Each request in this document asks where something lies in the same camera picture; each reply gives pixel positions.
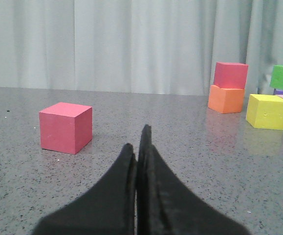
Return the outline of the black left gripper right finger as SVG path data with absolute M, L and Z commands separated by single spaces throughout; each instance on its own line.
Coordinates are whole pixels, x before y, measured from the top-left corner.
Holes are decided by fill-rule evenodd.
M 240 223 L 192 193 L 152 144 L 152 130 L 142 130 L 137 164 L 139 235 L 248 235 Z

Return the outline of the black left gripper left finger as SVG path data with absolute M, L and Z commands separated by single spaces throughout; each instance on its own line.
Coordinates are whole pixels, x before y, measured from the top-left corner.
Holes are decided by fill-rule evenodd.
M 132 235 L 137 161 L 125 144 L 109 170 L 85 194 L 39 221 L 35 235 Z

